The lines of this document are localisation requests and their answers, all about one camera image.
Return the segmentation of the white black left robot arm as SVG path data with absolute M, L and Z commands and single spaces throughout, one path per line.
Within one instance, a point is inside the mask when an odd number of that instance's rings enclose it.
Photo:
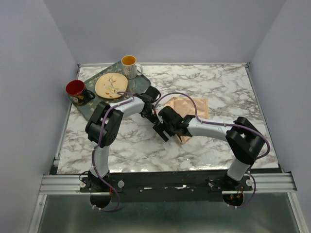
M 153 107 L 161 94 L 156 88 L 149 86 L 141 94 L 123 91 L 118 94 L 125 97 L 125 100 L 115 104 L 100 102 L 85 128 L 89 141 L 95 143 L 95 146 L 91 154 L 91 168 L 87 173 L 87 179 L 83 179 L 82 182 L 86 188 L 94 188 L 98 192 L 111 187 L 105 177 L 109 174 L 109 148 L 118 135 L 122 120 L 140 114 L 152 123 L 157 122 Z

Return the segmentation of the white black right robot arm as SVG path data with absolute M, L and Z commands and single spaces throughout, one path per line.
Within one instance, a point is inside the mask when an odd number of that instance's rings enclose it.
M 195 115 L 181 117 L 173 108 L 163 107 L 161 110 L 153 110 L 157 117 L 157 123 L 153 129 L 168 141 L 169 136 L 204 136 L 225 141 L 229 144 L 235 159 L 223 178 L 224 186 L 229 190 L 235 190 L 241 185 L 241 179 L 250 170 L 255 161 L 260 158 L 264 145 L 270 152 L 270 144 L 267 139 L 244 117 L 239 117 L 230 122 L 211 122 L 199 119 Z

